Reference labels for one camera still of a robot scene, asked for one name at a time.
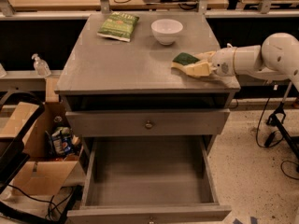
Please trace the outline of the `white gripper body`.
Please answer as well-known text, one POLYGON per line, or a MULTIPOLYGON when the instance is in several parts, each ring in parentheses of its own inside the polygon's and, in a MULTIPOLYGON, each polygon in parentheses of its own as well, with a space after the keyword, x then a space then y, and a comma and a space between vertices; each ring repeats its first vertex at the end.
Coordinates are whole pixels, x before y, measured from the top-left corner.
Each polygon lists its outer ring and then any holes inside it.
POLYGON ((235 75, 234 58, 236 47, 218 50, 212 57, 212 66, 218 76, 233 77, 235 75))

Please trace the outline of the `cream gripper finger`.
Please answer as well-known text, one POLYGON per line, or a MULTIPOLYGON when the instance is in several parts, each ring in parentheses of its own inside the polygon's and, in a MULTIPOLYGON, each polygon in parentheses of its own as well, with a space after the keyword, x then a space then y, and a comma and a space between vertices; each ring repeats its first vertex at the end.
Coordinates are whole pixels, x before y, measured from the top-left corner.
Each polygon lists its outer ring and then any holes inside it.
POLYGON ((208 77, 211 74, 208 62, 192 63, 184 66, 184 72, 190 77, 208 77))
POLYGON ((216 51, 207 51, 195 54, 195 57, 199 60, 208 60, 211 61, 212 57, 215 55, 216 51))

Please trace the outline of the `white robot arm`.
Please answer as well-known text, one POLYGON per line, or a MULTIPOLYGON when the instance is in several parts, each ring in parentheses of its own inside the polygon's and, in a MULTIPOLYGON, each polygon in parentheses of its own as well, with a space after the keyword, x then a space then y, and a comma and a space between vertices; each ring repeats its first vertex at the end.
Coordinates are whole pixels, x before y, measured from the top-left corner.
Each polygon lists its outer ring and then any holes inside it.
POLYGON ((299 91, 299 41, 292 35, 277 33, 261 45, 233 47, 200 53, 199 62, 183 68, 191 77, 248 75, 263 80, 289 79, 299 91))

